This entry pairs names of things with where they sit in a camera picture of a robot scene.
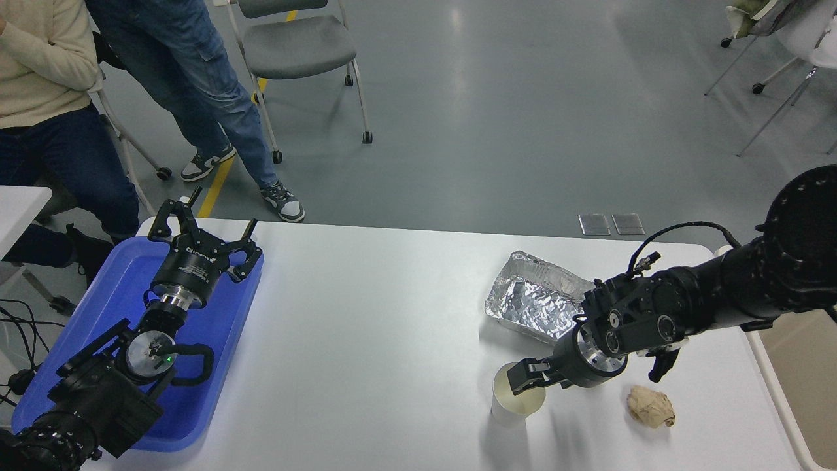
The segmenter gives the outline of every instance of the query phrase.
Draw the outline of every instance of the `black cable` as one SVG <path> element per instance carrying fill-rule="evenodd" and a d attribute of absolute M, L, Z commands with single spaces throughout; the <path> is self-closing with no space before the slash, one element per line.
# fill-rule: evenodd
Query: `black cable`
<path fill-rule="evenodd" d="M 727 243 L 729 243 L 729 245 L 731 245 L 732 248 L 737 248 L 737 247 L 741 246 L 741 243 L 736 241 L 735 237 L 732 236 L 732 233 L 729 230 L 727 230 L 727 228 L 725 228 L 724 226 L 722 226 L 720 224 L 715 224 L 714 222 L 705 222 L 705 221 L 702 221 L 702 220 L 697 220 L 697 221 L 692 221 L 692 222 L 684 222 L 684 223 L 681 223 L 681 224 L 675 224 L 673 226 L 666 227 L 663 230 L 658 230 L 654 234 L 652 234 L 651 237 L 649 237 L 648 239 L 645 239 L 645 241 L 642 243 L 642 245 L 639 246 L 639 248 L 636 250 L 636 252 L 634 252 L 634 254 L 630 257 L 630 262 L 628 263 L 628 271 L 626 271 L 625 274 L 630 275 L 634 271 L 634 267 L 636 266 L 636 259 L 639 258 L 639 254 L 654 239 L 656 239 L 657 237 L 662 236 L 663 234 L 665 234 L 666 232 L 668 232 L 670 230 L 680 229 L 681 227 L 691 227 L 691 226 L 695 226 L 695 225 L 704 225 L 706 227 L 711 227 L 711 228 L 714 228 L 714 229 L 718 229 L 724 235 L 724 238 L 727 239 Z"/>
<path fill-rule="evenodd" d="M 0 322 L 15 322 L 15 321 L 18 321 L 20 323 L 25 323 L 25 324 L 35 323 L 37 325 L 54 325 L 54 326 L 57 326 L 57 327 L 64 327 L 64 325 L 62 323 L 58 323 L 58 322 L 52 322 L 52 321 L 48 321 L 48 320 L 36 320 L 35 322 L 32 322 L 31 320 L 28 320 L 28 319 L 19 318 L 18 316 L 15 316 L 14 314 L 13 314 L 13 316 L 14 316 L 14 320 L 0 319 Z"/>
<path fill-rule="evenodd" d="M 18 332 L 20 333 L 20 338 L 23 340 L 23 347 L 26 349 L 26 356 L 29 358 L 29 368 L 35 367 L 35 355 L 34 350 L 29 349 L 29 341 L 26 340 L 26 333 L 23 331 L 23 328 L 20 327 L 20 321 L 17 321 L 15 318 L 17 316 L 13 316 L 9 313 L 6 309 L 0 307 L 0 313 L 3 315 L 9 316 L 9 318 L 14 322 L 14 326 L 18 328 Z"/>
<path fill-rule="evenodd" d="M 17 407 L 17 406 L 18 406 L 18 403 L 17 403 L 17 402 L 15 402 L 15 401 L 12 401 L 11 399 L 9 399 L 9 398 L 8 398 L 8 395 L 9 395 L 9 394 L 12 394 L 12 388 L 8 388 L 8 391 L 6 391 L 5 396 L 0 397 L 0 403 L 2 403 L 2 402 L 7 402 L 8 404 L 11 404 L 11 405 L 12 405 L 12 407 Z"/>
<path fill-rule="evenodd" d="M 37 338 L 41 341 L 41 344 L 42 344 L 42 345 L 44 346 L 44 348 L 47 350 L 47 353 L 49 353 L 49 346 L 48 346 L 48 345 L 47 345 L 47 343 L 44 341 L 44 337 L 42 337 L 42 336 L 41 336 L 40 331 L 38 331 L 38 326 L 37 326 L 37 324 L 35 323 L 35 322 L 36 322 L 36 321 L 35 321 L 35 314 L 32 312 L 32 308 L 31 308 L 31 307 L 29 307 L 29 305 L 28 305 L 28 304 L 26 304 L 25 302 L 20 301 L 20 300 L 17 300 L 17 299 L 3 299 L 3 298 L 0 298 L 0 302 L 7 302 L 7 303 L 18 303 L 18 304 L 22 304 L 22 305 L 26 308 L 26 310 L 27 310 L 27 311 L 29 311 L 29 318 L 30 318 L 30 319 L 32 319 L 32 323 L 30 323 L 30 324 L 29 324 L 29 327 L 32 329 L 32 334 L 33 334 L 33 337 L 32 337 L 32 357 L 34 358 L 34 356 L 35 356 L 35 347 L 38 345 L 38 344 L 35 342 L 35 337 L 37 337 Z"/>

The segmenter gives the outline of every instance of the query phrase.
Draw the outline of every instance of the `sneaker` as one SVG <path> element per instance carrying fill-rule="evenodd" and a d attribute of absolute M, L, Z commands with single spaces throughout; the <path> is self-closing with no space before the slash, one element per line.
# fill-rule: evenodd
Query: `sneaker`
<path fill-rule="evenodd" d="M 183 179 L 184 182 L 193 182 L 195 180 L 202 179 L 203 177 L 209 175 L 209 172 L 212 172 L 212 169 L 219 163 L 224 160 L 231 159 L 234 155 L 235 148 L 233 147 L 233 144 L 227 144 L 227 147 L 225 147 L 223 151 L 208 157 L 204 157 L 200 153 L 196 153 L 195 157 L 193 157 L 192 160 L 186 164 L 186 167 L 183 168 L 183 171 L 180 173 L 180 178 Z"/>
<path fill-rule="evenodd" d="M 262 189 L 261 194 L 283 221 L 300 222 L 306 217 L 302 203 L 282 185 L 282 182 L 276 182 L 273 186 Z"/>
<path fill-rule="evenodd" d="M 67 237 L 69 237 L 69 241 L 73 244 L 75 260 L 85 269 L 87 286 L 90 286 L 93 278 L 96 277 L 96 273 L 105 264 L 105 260 L 110 255 L 110 251 L 113 250 L 113 245 L 108 241 L 95 239 L 82 234 L 72 224 L 67 224 Z"/>

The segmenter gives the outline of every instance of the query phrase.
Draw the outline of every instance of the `white paper cup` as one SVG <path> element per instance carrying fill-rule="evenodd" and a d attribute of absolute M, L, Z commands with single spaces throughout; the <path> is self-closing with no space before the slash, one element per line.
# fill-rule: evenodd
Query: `white paper cup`
<path fill-rule="evenodd" d="M 542 387 L 533 387 L 518 396 L 511 393 L 506 372 L 516 363 L 503 365 L 494 375 L 494 399 L 491 401 L 491 415 L 503 425 L 523 423 L 543 405 L 547 392 Z"/>

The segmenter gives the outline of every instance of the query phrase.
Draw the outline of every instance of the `white desk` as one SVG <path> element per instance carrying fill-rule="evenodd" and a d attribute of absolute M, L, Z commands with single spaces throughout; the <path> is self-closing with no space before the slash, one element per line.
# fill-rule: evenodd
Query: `white desk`
<path fill-rule="evenodd" d="M 0 256 L 12 248 L 50 196 L 49 188 L 0 185 Z"/>
<path fill-rule="evenodd" d="M 200 225 L 231 240 L 245 221 Z M 106 455 L 84 470 L 799 469 L 738 329 L 695 337 L 658 386 L 652 361 L 632 356 L 600 387 L 547 389 L 523 427 L 492 420 L 497 369 L 550 353 L 485 316 L 509 254 L 605 278 L 636 242 L 281 223 L 256 235 L 267 258 L 207 433 L 179 453 Z M 711 256 L 650 249 L 658 269 Z M 673 428 L 629 417 L 633 384 L 669 395 Z"/>

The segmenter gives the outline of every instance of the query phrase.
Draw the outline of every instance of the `chair leg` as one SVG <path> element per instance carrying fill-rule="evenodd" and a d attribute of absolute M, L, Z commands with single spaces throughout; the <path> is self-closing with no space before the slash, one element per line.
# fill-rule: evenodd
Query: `chair leg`
<path fill-rule="evenodd" d="M 142 158 L 146 160 L 156 171 L 157 177 L 160 180 L 168 180 L 172 176 L 172 170 L 169 167 L 162 167 L 156 160 L 151 158 L 151 154 L 148 153 L 144 148 L 140 146 L 137 140 L 122 126 L 122 123 L 116 119 L 116 114 L 113 112 L 113 109 L 110 107 L 110 102 L 107 99 L 107 95 L 105 95 L 104 90 L 99 90 L 97 92 L 99 95 L 99 101 L 101 101 L 102 106 L 105 108 L 105 115 L 107 116 L 109 124 L 116 129 L 117 137 L 121 140 L 123 137 L 131 143 L 132 146 L 140 153 Z"/>
<path fill-rule="evenodd" d="M 758 36 L 753 36 L 752 37 L 752 41 L 750 41 L 749 43 L 747 43 L 746 46 L 744 46 L 744 49 L 742 49 L 741 52 L 738 53 L 738 56 L 736 56 L 735 60 L 733 60 L 732 63 L 729 64 L 729 67 L 727 67 L 727 69 L 723 71 L 721 76 L 718 77 L 718 79 L 715 80 L 715 82 L 712 83 L 712 85 L 709 87 L 709 90 L 707 90 L 703 93 L 704 96 L 709 95 L 709 92 L 711 92 L 712 89 L 715 88 L 715 85 L 718 85 L 718 82 L 720 82 L 721 79 L 724 78 L 724 75 L 726 75 L 727 72 L 729 72 L 730 69 L 735 65 L 735 63 L 738 62 L 738 60 L 741 58 L 741 56 L 743 56 L 744 53 L 747 52 L 747 49 L 750 49 L 750 46 L 752 46 L 752 44 L 756 42 L 756 39 L 758 39 Z"/>
<path fill-rule="evenodd" d="M 259 98 L 256 100 L 258 102 L 259 110 L 261 111 L 261 115 L 264 118 L 264 126 L 267 128 L 267 136 L 270 140 L 270 146 L 273 148 L 273 163 L 281 163 L 282 162 L 282 151 L 279 149 L 279 144 L 276 143 L 276 135 L 273 132 L 273 125 L 270 124 L 270 115 L 267 112 L 267 103 L 264 102 L 264 93 L 259 87 L 259 80 L 256 79 L 256 76 L 250 74 L 250 78 L 253 79 L 253 86 L 256 90 L 256 95 Z"/>
<path fill-rule="evenodd" d="M 125 154 L 125 161 L 128 164 L 128 179 L 131 181 L 131 183 L 134 184 L 136 196 L 139 198 L 142 205 L 146 208 L 146 211 L 149 215 L 156 215 L 157 209 L 151 204 L 151 201 L 148 200 L 146 192 L 142 191 L 140 182 L 136 179 L 136 170 L 134 170 L 134 159 L 131 158 L 131 148 L 128 146 L 128 140 L 125 136 L 121 136 L 119 138 L 119 142 L 122 144 L 122 152 Z"/>
<path fill-rule="evenodd" d="M 361 113 L 363 114 L 363 143 L 372 143 L 372 130 L 369 129 L 369 118 L 366 111 L 366 101 L 363 99 L 363 85 L 361 82 L 361 73 L 357 68 L 357 61 L 352 60 L 352 68 L 355 70 L 355 77 L 357 78 L 357 96 L 361 101 Z"/>
<path fill-rule="evenodd" d="M 768 78 L 758 82 L 757 84 L 752 86 L 752 92 L 758 95 L 762 91 L 764 91 L 764 87 L 768 86 L 768 84 L 774 80 L 776 80 L 781 74 L 784 74 L 789 69 L 792 69 L 796 64 L 801 64 L 804 61 L 799 57 L 794 57 L 793 59 L 789 60 L 785 63 L 782 67 L 779 67 L 779 70 L 773 72 Z"/>
<path fill-rule="evenodd" d="M 811 75 L 813 76 L 814 74 L 816 74 L 816 72 L 817 72 L 816 69 L 814 69 L 811 72 Z M 811 81 L 810 80 L 805 80 L 802 83 L 803 83 L 802 89 L 799 90 L 799 92 L 797 92 L 796 96 L 793 98 L 793 101 L 790 102 L 790 106 L 796 105 L 796 102 L 799 101 L 799 97 L 802 96 L 803 93 L 805 93 L 805 91 L 808 89 L 808 84 L 811 83 Z"/>
<path fill-rule="evenodd" d="M 75 304 L 63 296 L 53 296 L 51 292 L 44 286 L 43 283 L 27 269 L 23 269 L 23 279 L 25 279 L 42 298 L 46 299 L 49 306 L 55 310 L 56 313 L 61 313 L 67 316 L 73 314 L 75 311 Z"/>
<path fill-rule="evenodd" d="M 773 121 L 773 118 L 775 118 L 775 117 L 779 114 L 779 112 L 780 112 L 780 111 L 781 111 L 781 110 L 782 110 L 782 109 L 783 109 L 783 108 L 784 108 L 784 107 L 785 107 L 785 106 L 786 106 L 786 105 L 787 105 L 787 104 L 788 104 L 788 103 L 789 103 L 789 102 L 790 102 L 790 101 L 791 101 L 791 100 L 792 100 L 792 99 L 793 99 L 793 98 L 794 98 L 794 97 L 795 97 L 795 96 L 799 93 L 799 91 L 801 91 L 801 90 L 803 90 L 803 89 L 804 89 L 804 87 L 806 86 L 806 83 L 808 82 L 808 80 L 810 80 L 810 79 L 811 79 L 811 77 L 813 77 L 813 76 L 814 76 L 814 74 L 816 74 L 816 73 L 817 73 L 817 68 L 816 68 L 816 67 L 814 67 L 813 69 L 811 69 L 811 71 L 810 71 L 810 72 L 809 72 L 809 73 L 805 76 L 805 80 L 803 80 L 803 82 L 802 82 L 801 84 L 799 84 L 799 86 L 798 86 L 798 87 L 796 87 L 796 90 L 794 90 L 794 91 L 793 91 L 793 93 L 791 93 L 791 94 L 790 94 L 790 96 L 788 97 L 788 99 L 787 99 L 787 100 L 785 100 L 785 101 L 784 101 L 784 103 L 782 103 L 782 105 L 781 105 L 781 106 L 780 106 L 780 107 L 776 110 L 776 112 L 774 112 L 774 113 L 773 113 L 773 115 L 772 115 L 772 116 L 770 116 L 770 119 L 768 119 L 768 121 L 767 121 L 767 122 L 765 122 L 765 123 L 762 125 L 762 127 L 761 127 L 761 128 L 759 128 L 758 132 L 756 132 L 756 135 L 755 135 L 755 136 L 753 136 L 753 137 L 752 137 L 752 139 L 750 139 L 750 142 L 748 142 L 748 143 L 747 143 L 747 145 L 746 145 L 746 146 L 744 146 L 744 148 L 743 148 L 743 149 L 741 149 L 741 152 L 739 152 L 739 153 L 737 153 L 737 154 L 736 154 L 736 157 L 741 157 L 741 156 L 744 154 L 744 151 L 746 151 L 746 150 L 747 150 L 747 148 L 749 148 L 749 147 L 750 147 L 750 144 L 752 144 L 752 143 L 753 143 L 753 141 L 755 141 L 755 140 L 756 140 L 756 138 L 758 137 L 758 135 L 759 135 L 759 134 L 761 134 L 761 133 L 762 133 L 762 131 L 764 131 L 764 128 L 765 128 L 765 127 L 767 127 L 767 126 L 768 126 L 768 124 L 770 124 L 770 122 L 772 122 L 772 121 Z"/>

